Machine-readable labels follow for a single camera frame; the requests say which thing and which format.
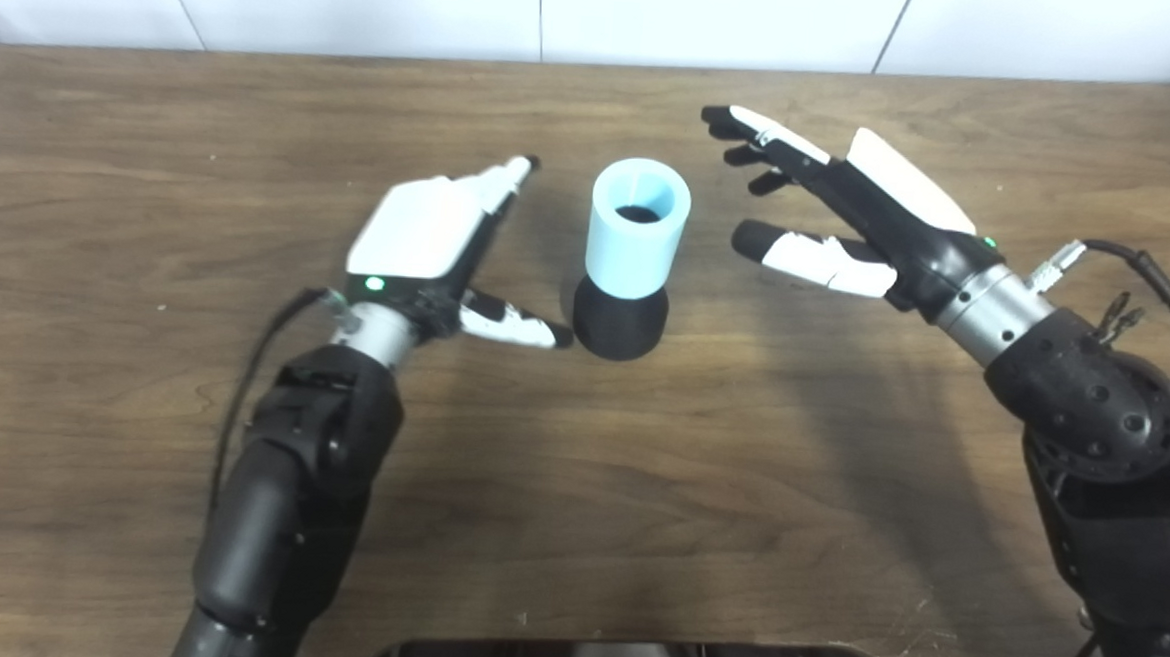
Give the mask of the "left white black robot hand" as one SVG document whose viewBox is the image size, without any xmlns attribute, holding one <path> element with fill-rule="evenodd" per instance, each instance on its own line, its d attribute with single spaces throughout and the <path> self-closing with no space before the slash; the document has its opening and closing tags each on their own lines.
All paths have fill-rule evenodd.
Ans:
<svg viewBox="0 0 1170 657">
<path fill-rule="evenodd" d="M 574 337 L 565 324 L 473 286 L 500 224 L 539 165 L 539 158 L 517 155 L 464 177 L 392 186 L 347 248 L 347 331 L 369 334 L 381 310 L 405 320 L 417 341 L 468 334 L 570 350 Z"/>
</svg>

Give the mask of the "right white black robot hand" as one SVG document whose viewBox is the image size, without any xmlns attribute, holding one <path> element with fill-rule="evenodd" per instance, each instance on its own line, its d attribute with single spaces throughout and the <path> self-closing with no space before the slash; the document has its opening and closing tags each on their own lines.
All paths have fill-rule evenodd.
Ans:
<svg viewBox="0 0 1170 657">
<path fill-rule="evenodd" d="M 732 229 L 731 248 L 777 272 L 853 296 L 883 298 L 930 324 L 975 277 L 1002 264 L 962 208 L 892 145 L 860 129 L 845 158 L 742 105 L 700 112 L 729 144 L 728 166 L 766 165 L 749 194 L 799 187 L 855 231 L 846 240 L 791 231 L 757 219 Z"/>
</svg>

